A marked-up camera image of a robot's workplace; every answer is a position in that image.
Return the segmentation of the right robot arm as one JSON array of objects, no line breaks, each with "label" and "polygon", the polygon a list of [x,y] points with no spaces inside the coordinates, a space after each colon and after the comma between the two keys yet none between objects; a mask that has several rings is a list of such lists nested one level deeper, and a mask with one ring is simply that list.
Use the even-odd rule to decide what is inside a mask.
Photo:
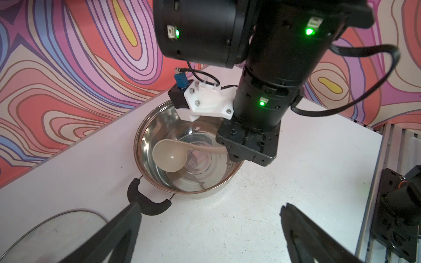
[{"label": "right robot arm", "polygon": [[234,162],[269,165],[288,109],[327,117],[360,102],[324,111],[298,108],[305,82],[328,50],[355,58],[388,53],[391,69],[400,60],[398,47],[389,44],[334,44],[347,28],[374,24],[366,1],[154,1],[153,18],[168,58],[228,69],[244,63],[232,108],[216,135]]}]

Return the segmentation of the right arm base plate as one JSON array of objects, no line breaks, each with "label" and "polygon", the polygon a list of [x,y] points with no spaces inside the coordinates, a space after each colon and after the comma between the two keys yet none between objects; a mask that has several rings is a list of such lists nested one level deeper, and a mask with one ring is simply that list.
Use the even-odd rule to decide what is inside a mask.
[{"label": "right arm base plate", "polygon": [[409,263],[417,260],[421,233],[421,167],[406,175],[387,168],[380,175],[371,235]]}]

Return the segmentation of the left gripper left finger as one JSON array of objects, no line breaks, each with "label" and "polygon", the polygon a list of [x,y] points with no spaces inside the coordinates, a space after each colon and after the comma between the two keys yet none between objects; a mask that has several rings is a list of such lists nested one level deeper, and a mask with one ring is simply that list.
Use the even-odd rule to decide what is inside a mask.
[{"label": "left gripper left finger", "polygon": [[63,263],[130,263],[141,224],[141,210],[131,203]]}]

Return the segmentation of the glass pot lid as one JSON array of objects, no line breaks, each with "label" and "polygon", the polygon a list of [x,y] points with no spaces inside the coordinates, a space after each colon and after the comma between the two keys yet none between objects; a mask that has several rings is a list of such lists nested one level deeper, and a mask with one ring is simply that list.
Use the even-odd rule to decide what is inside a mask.
[{"label": "glass pot lid", "polygon": [[2,263],[58,263],[109,221],[97,211],[61,212],[33,227],[1,256]]}]

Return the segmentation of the cream plastic ladle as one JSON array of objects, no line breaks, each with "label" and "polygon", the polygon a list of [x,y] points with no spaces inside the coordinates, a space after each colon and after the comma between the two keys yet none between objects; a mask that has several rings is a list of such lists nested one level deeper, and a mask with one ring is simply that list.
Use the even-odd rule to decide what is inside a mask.
[{"label": "cream plastic ladle", "polygon": [[159,141],[152,150],[155,164],[165,172],[176,172],[187,162],[189,150],[196,150],[216,155],[228,155],[223,146],[201,146],[179,140],[164,139]]}]

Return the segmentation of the stainless steel pot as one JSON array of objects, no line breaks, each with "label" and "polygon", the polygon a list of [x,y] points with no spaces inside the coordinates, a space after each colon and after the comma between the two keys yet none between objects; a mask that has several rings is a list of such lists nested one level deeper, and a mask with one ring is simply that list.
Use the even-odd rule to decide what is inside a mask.
[{"label": "stainless steel pot", "polygon": [[230,159],[216,142],[221,118],[200,117],[189,122],[178,116],[171,101],[154,108],[142,121],[134,138],[134,159],[140,171],[128,186],[127,198],[138,203],[144,215],[164,213],[166,199],[153,202],[141,194],[141,179],[169,194],[205,198],[217,193],[243,165]]}]

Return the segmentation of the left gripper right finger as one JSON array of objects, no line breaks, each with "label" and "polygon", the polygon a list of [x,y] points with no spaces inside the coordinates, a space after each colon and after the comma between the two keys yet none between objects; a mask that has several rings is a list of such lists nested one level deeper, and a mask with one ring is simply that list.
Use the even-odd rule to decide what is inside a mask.
[{"label": "left gripper right finger", "polygon": [[360,262],[294,205],[288,203],[282,206],[280,217],[291,262]]}]

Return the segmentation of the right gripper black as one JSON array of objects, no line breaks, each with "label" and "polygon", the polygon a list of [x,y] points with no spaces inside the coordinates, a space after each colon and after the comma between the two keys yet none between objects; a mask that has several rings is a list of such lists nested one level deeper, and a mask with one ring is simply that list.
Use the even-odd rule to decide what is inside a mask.
[{"label": "right gripper black", "polygon": [[233,162],[250,161],[268,166],[277,156],[281,125],[270,131],[247,129],[237,119],[223,119],[216,142],[225,147]]}]

